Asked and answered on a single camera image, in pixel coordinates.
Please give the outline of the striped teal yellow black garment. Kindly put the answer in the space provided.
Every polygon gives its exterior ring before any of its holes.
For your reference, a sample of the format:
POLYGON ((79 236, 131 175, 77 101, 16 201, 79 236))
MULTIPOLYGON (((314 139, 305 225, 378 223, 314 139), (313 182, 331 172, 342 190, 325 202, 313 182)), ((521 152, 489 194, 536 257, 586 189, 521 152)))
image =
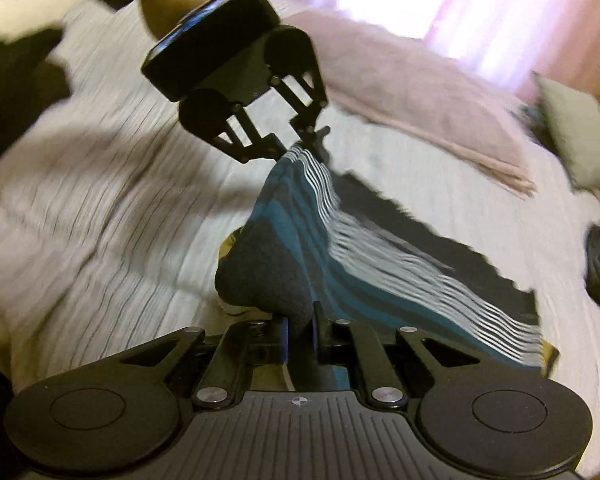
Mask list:
POLYGON ((547 370, 532 290, 302 145, 276 162, 248 220, 222 246, 214 284, 227 304, 281 316, 294 330, 321 306, 380 336, 411 325, 547 370))

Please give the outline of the pink folded blanket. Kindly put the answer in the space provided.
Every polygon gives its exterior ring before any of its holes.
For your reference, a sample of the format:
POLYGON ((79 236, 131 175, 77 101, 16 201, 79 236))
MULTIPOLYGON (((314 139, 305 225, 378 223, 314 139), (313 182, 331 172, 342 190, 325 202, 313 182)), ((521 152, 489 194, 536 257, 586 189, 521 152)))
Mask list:
POLYGON ((378 26, 317 10, 283 22, 310 36, 327 95, 345 110, 442 148, 518 194, 535 192, 516 96, 378 26))

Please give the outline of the white striped bed cover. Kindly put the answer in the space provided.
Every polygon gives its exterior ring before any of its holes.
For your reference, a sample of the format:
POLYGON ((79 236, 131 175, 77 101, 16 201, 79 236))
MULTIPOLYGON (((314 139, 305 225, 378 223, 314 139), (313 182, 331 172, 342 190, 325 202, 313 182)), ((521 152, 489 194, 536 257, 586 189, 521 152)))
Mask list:
MULTIPOLYGON (((136 6, 84 2, 57 56, 72 95, 0 160, 0 370, 16 389, 198 325, 228 324, 218 248, 243 224, 268 162, 243 165, 186 132, 140 73, 151 39, 136 6)), ((357 174, 438 234, 536 292, 554 371, 590 407, 579 470, 600 474, 600 307, 584 289, 585 231, 600 203, 575 193, 496 96, 535 191, 522 197, 410 134, 329 107, 332 168, 357 174)))

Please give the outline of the grey green cushion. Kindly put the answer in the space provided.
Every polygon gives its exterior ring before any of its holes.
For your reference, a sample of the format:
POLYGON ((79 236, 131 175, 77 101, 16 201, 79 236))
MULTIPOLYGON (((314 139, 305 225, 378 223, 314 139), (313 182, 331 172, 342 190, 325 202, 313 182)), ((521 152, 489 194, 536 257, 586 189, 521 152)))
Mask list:
POLYGON ((548 132, 573 186, 600 191, 600 104, 592 94, 533 76, 548 132))

